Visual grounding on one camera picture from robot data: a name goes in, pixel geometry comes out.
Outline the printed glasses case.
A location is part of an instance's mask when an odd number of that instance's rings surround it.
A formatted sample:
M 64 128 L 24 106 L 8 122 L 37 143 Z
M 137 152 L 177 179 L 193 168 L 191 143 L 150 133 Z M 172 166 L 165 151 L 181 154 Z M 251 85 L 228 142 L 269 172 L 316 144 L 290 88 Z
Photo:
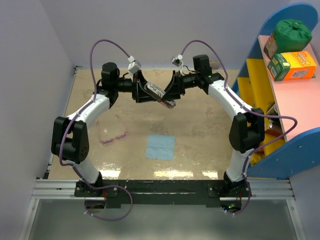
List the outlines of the printed glasses case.
M 176 102 L 174 100 L 162 100 L 166 92 L 154 83 L 147 82 L 144 85 L 144 89 L 151 97 L 153 97 L 158 103 L 160 103 L 164 107 L 168 109 L 173 109 L 176 106 Z

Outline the light blue cleaning cloth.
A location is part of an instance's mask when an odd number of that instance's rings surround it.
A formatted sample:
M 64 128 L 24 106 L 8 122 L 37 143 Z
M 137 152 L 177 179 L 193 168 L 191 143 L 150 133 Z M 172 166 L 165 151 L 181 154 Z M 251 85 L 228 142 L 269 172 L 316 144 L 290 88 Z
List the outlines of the light blue cleaning cloth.
M 154 160 L 174 159 L 175 137 L 171 135 L 149 134 L 145 157 Z

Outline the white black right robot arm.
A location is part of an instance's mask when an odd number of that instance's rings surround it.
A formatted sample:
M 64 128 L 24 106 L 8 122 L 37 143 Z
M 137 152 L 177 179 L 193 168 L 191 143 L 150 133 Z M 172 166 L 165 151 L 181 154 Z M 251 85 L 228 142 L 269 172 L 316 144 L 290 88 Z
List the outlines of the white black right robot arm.
M 225 175 L 229 179 L 223 183 L 223 192 L 230 197 L 240 190 L 240 181 L 247 175 L 248 163 L 253 153 L 265 139 L 264 112 L 243 101 L 227 85 L 227 78 L 213 72 L 209 57 L 205 54 L 193 57 L 194 71 L 184 75 L 183 56 L 179 54 L 171 61 L 179 70 L 173 71 L 165 88 L 163 101 L 178 100 L 187 89 L 198 87 L 214 98 L 224 108 L 232 120 L 228 139 L 232 147 L 231 162 Z

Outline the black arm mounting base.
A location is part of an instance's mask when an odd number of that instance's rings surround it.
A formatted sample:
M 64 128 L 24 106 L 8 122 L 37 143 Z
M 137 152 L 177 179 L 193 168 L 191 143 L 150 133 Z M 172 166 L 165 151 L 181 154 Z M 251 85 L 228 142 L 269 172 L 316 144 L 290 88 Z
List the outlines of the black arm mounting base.
M 248 197 L 249 189 L 242 180 L 229 183 L 226 180 L 102 180 L 99 187 L 93 189 L 82 181 L 76 182 L 74 196 L 77 198 L 106 197 L 107 208 L 120 208 L 135 205 L 201 205 L 219 208 L 223 198 Z

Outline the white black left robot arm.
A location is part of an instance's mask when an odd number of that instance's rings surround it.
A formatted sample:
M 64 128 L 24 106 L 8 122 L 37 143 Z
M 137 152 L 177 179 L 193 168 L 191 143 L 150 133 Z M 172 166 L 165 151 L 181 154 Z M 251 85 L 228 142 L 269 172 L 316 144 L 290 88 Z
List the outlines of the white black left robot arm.
M 79 178 L 86 183 L 86 191 L 99 196 L 104 190 L 101 173 L 88 157 L 90 151 L 88 129 L 100 115 L 109 110 L 119 93 L 131 93 L 135 100 L 152 97 L 143 93 L 141 64 L 131 60 L 127 72 L 129 77 L 120 75 L 114 62 L 102 66 L 101 79 L 94 80 L 94 92 L 89 100 L 67 117 L 54 120 L 51 152 L 58 156 L 63 167 L 72 167 Z

